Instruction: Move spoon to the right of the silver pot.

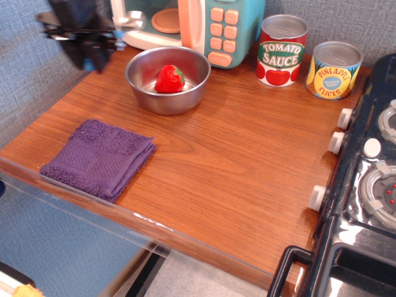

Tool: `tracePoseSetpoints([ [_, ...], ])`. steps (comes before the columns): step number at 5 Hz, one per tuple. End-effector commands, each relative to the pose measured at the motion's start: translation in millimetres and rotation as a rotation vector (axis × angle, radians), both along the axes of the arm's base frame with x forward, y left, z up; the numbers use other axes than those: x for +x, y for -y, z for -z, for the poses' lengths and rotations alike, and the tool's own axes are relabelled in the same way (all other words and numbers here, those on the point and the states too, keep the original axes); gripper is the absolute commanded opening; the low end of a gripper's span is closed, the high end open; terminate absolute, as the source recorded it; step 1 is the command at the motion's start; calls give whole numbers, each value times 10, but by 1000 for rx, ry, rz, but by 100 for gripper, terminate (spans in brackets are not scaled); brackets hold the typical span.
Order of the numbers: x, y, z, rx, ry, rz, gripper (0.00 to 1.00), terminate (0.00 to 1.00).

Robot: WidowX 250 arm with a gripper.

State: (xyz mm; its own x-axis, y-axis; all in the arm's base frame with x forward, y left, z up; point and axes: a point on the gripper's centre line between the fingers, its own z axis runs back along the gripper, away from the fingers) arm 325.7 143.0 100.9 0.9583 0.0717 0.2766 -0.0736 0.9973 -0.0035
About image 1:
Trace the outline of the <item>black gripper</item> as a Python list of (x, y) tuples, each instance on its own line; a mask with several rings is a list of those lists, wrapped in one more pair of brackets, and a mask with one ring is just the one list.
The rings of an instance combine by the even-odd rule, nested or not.
[(37, 14), (49, 38), (60, 45), (75, 67), (86, 70), (84, 43), (93, 42), (89, 50), (93, 68), (102, 73), (115, 50), (126, 47), (123, 34), (97, 12), (96, 1), (50, 1), (51, 10)]

